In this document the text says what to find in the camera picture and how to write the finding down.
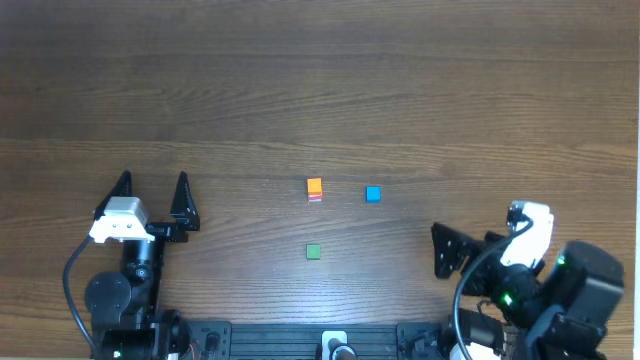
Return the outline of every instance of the block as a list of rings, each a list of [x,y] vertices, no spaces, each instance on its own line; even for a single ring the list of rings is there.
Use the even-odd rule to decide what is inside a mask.
[[[380,186],[367,186],[366,200],[368,203],[379,203]]]
[[[307,179],[307,192],[309,194],[309,201],[322,200],[322,179]]]
[[[320,260],[320,245],[307,245],[307,260]]]

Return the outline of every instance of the black cable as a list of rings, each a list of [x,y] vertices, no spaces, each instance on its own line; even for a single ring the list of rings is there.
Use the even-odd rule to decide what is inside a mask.
[[[480,255],[478,255],[478,257],[476,257],[476,259],[473,260],[473,262],[469,265],[469,267],[467,268],[467,271],[464,274],[462,274],[462,278],[458,283],[458,287],[456,287],[456,292],[455,292],[455,295],[453,296],[453,310],[452,310],[453,328],[456,331],[456,340],[458,341],[458,347],[460,347],[460,351],[462,352],[462,355],[464,355],[464,358],[467,360],[473,360],[473,358],[471,358],[471,354],[469,354],[469,350],[467,350],[467,346],[464,344],[464,340],[462,339],[462,330],[460,330],[460,298],[462,297],[462,290],[464,289],[464,285],[467,283],[467,281],[471,277],[471,274],[473,274],[473,272],[480,266],[480,264],[482,264],[483,261],[485,261],[489,257],[489,255],[491,255],[494,251],[497,251],[500,248],[506,245],[509,245],[509,243],[511,243],[513,239],[524,234],[525,232],[529,231],[529,229],[533,227],[533,220],[531,220],[526,215],[522,215],[522,216],[524,217],[524,221],[527,221],[527,225],[522,229],[516,231],[515,233],[511,234],[510,236],[507,236],[501,239],[500,241],[494,243],[493,245],[489,246],[487,250],[481,252]]]
[[[76,324],[78,324],[78,327],[80,328],[80,332],[82,333],[82,336],[84,336],[85,340],[87,340],[87,343],[89,343],[91,352],[93,353],[94,356],[97,356],[98,347],[96,346],[96,343],[93,341],[91,334],[89,334],[87,327],[84,326],[84,323],[80,318],[78,309],[76,308],[76,305],[73,303],[73,298],[71,297],[71,288],[69,287],[69,276],[71,274],[71,267],[73,266],[73,263],[76,261],[78,256],[80,256],[80,253],[82,253],[82,250],[84,250],[84,248],[86,248],[91,241],[93,241],[93,238],[87,235],[87,238],[84,239],[82,244],[80,244],[80,246],[78,246],[76,251],[74,251],[73,254],[71,254],[71,257],[67,261],[67,264],[64,266],[64,272],[62,273],[62,288],[64,289],[64,296],[67,298],[67,304],[69,304],[69,310],[71,310],[71,315],[73,316],[73,320],[76,321]]]

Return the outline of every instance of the green cube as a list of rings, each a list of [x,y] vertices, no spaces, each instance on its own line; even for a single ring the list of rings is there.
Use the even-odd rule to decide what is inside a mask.
[[[320,245],[307,245],[307,260],[320,260]]]

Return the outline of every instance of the blue block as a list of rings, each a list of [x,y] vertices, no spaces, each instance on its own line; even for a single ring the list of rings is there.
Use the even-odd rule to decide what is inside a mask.
[[[380,186],[367,186],[366,198],[368,203],[379,203]]]

